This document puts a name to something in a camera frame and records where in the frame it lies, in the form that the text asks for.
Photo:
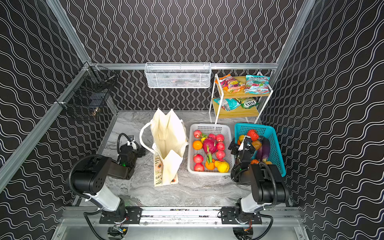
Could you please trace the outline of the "pink dragon fruit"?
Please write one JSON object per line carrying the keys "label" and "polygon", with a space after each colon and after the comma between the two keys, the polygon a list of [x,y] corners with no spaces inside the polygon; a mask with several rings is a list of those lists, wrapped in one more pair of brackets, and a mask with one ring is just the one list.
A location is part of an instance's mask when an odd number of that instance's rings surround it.
{"label": "pink dragon fruit", "polygon": [[211,163],[213,160],[213,154],[217,151],[217,142],[213,139],[207,138],[203,142],[203,150],[207,156],[207,162]]}

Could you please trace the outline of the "cream canvas grocery bag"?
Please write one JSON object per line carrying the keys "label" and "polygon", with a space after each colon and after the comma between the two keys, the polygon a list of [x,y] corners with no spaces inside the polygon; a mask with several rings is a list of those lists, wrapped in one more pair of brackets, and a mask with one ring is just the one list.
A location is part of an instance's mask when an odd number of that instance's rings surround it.
{"label": "cream canvas grocery bag", "polygon": [[[143,133],[146,128],[151,129],[153,136],[151,147],[143,141]],[[165,114],[158,109],[151,121],[140,130],[139,140],[141,146],[154,155],[154,186],[177,184],[179,182],[178,170],[188,146],[183,120],[179,119],[174,110]]]}

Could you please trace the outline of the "orange tangerine with leaves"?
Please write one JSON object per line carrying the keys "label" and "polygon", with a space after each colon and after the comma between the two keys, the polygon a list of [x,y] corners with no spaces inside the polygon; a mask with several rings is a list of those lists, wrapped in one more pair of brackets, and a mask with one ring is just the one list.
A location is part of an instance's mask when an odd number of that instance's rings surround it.
{"label": "orange tangerine with leaves", "polygon": [[201,150],[203,148],[203,143],[200,140],[193,142],[193,149],[194,150]]}

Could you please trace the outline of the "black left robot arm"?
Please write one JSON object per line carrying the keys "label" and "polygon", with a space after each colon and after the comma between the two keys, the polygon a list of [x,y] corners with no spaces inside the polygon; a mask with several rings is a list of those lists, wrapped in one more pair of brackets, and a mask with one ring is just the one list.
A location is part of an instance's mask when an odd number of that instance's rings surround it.
{"label": "black left robot arm", "polygon": [[106,186],[107,177],[130,180],[135,173],[137,159],[146,151],[135,141],[133,135],[121,133],[117,141],[118,158],[94,154],[79,159],[71,168],[68,186],[77,196],[91,201],[98,207],[100,224],[138,224],[140,207],[127,207],[122,198]]}

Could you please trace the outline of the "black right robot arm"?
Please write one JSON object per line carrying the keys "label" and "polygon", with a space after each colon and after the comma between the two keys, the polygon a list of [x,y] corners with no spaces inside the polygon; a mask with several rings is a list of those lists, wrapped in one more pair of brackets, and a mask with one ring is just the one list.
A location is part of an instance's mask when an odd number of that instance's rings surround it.
{"label": "black right robot arm", "polygon": [[235,165],[231,170],[233,182],[251,187],[251,193],[240,198],[235,206],[228,210],[222,221],[239,224],[260,223],[259,212],[279,204],[289,203],[289,191],[283,177],[274,164],[267,164],[262,158],[263,150],[270,149],[268,139],[262,137],[262,145],[256,150],[252,139],[245,136],[241,143],[232,140],[228,149],[235,156]]}

